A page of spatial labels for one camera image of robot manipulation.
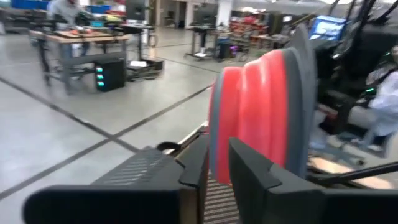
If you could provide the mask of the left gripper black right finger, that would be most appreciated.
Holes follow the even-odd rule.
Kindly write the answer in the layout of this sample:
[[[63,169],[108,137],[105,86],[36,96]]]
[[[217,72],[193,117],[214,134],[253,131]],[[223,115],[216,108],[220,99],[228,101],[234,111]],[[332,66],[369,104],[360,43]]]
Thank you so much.
[[[397,223],[396,190],[321,187],[236,138],[229,175],[241,223]]]

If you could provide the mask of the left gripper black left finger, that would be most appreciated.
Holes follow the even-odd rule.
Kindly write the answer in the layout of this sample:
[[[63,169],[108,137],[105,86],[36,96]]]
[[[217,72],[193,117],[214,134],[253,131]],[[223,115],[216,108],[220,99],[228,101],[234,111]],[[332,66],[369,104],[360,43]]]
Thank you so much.
[[[25,223],[202,223],[208,136],[177,157],[147,147],[90,185],[53,185],[32,193]]]

